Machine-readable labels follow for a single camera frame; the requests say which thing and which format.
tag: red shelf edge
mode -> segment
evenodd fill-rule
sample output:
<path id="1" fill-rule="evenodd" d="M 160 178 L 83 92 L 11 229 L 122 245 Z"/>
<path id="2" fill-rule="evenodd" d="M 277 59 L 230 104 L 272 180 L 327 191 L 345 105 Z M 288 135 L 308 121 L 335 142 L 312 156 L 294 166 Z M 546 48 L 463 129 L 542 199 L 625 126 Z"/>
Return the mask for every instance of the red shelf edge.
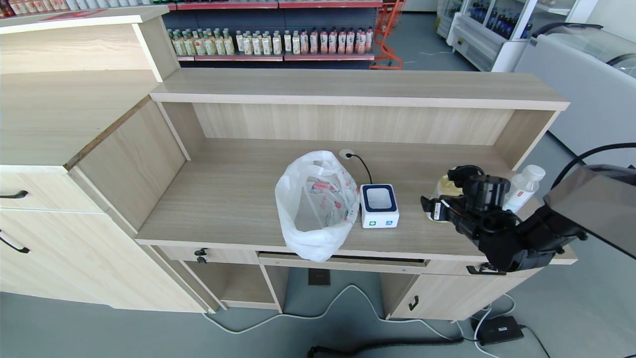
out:
<path id="1" fill-rule="evenodd" d="M 276 9 L 278 3 L 178 3 L 176 10 Z"/>
<path id="2" fill-rule="evenodd" d="M 374 54 L 364 55 L 285 55 L 285 61 L 373 61 Z"/>
<path id="3" fill-rule="evenodd" d="M 282 62 L 283 56 L 251 56 L 251 55 L 220 55 L 220 56 L 194 56 L 193 61 L 266 61 Z"/>
<path id="4" fill-rule="evenodd" d="M 379 8 L 381 1 L 281 1 L 279 8 Z"/>

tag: red label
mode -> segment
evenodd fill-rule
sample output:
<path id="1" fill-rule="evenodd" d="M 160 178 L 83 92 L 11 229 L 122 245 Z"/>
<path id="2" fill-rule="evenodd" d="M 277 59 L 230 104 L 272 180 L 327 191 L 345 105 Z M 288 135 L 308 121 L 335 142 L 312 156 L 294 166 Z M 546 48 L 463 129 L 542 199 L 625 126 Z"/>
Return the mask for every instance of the red label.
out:
<path id="1" fill-rule="evenodd" d="M 100 13 L 102 11 L 106 11 L 107 9 L 98 9 L 98 10 L 81 10 L 81 11 L 73 11 L 70 13 L 61 13 L 60 15 L 55 15 L 51 17 L 47 17 L 44 20 L 40 20 L 38 22 L 44 21 L 54 21 L 54 20 L 68 20 L 70 18 L 82 18 L 87 17 L 96 13 Z"/>

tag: checkout counter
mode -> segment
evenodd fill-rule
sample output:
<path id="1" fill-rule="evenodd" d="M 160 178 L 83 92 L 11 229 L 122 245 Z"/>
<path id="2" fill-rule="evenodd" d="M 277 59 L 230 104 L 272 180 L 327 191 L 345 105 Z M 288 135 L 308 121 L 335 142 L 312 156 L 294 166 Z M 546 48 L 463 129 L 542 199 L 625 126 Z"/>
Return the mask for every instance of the checkout counter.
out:
<path id="1" fill-rule="evenodd" d="M 471 274 L 485 256 L 420 205 L 457 165 L 514 175 L 569 104 L 534 75 L 182 69 L 167 11 L 0 22 L 0 191 L 28 192 L 0 199 L 0 228 L 29 249 L 1 250 L 2 290 L 283 312 L 289 268 L 344 269 L 380 273 L 385 317 L 463 320 L 540 270 Z M 285 246 L 274 187 L 295 158 L 343 148 L 393 185 L 399 225 L 358 222 L 334 257 L 307 261 Z M 567 248 L 551 264 L 574 262 Z"/>

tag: counter top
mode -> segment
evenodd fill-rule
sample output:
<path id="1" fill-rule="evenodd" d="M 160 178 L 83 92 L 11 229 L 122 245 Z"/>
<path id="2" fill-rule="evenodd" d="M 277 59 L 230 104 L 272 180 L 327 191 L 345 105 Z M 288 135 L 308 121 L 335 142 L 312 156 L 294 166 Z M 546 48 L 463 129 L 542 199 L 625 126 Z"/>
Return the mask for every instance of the counter top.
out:
<path id="1" fill-rule="evenodd" d="M 154 86 L 142 70 L 2 75 L 0 164 L 67 163 Z"/>
<path id="2" fill-rule="evenodd" d="M 137 242 L 182 247 L 243 248 L 290 252 L 283 240 L 274 187 L 295 158 L 312 150 L 351 148 L 366 161 L 376 183 L 391 183 L 400 211 L 395 229 L 363 229 L 358 220 L 339 255 L 481 261 L 485 259 L 450 224 L 428 220 L 420 196 L 428 196 L 449 168 L 476 164 L 511 177 L 492 147 L 292 140 L 207 139 L 186 162 L 141 227 Z M 367 182 L 357 160 L 340 161 L 358 185 Z M 520 213 L 539 206 L 531 200 Z M 572 264 L 571 250 L 553 264 Z"/>
<path id="3" fill-rule="evenodd" d="M 528 73 L 181 68 L 159 102 L 326 104 L 562 111 L 569 102 Z"/>
<path id="4" fill-rule="evenodd" d="M 43 21 L 63 13 L 46 13 L 30 16 L 17 16 L 0 20 L 0 35 L 19 32 L 64 29 L 68 27 L 140 24 L 152 18 L 168 13 L 166 5 L 134 6 L 129 8 L 111 8 L 81 18 Z"/>

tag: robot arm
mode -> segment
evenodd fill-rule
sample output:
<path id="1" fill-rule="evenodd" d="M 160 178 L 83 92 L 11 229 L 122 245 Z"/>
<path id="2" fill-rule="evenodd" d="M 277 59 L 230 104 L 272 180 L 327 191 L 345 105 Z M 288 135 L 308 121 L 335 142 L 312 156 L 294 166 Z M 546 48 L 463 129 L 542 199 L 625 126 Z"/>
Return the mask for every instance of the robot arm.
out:
<path id="1" fill-rule="evenodd" d="M 449 221 L 469 238 L 486 255 L 494 275 L 547 266 L 571 241 L 585 240 L 586 233 L 636 258 L 636 241 L 630 240 L 636 229 L 636 169 L 583 166 L 524 221 L 501 209 L 510 187 L 507 179 L 466 170 L 448 174 L 464 195 L 422 196 L 422 207 L 433 220 Z"/>

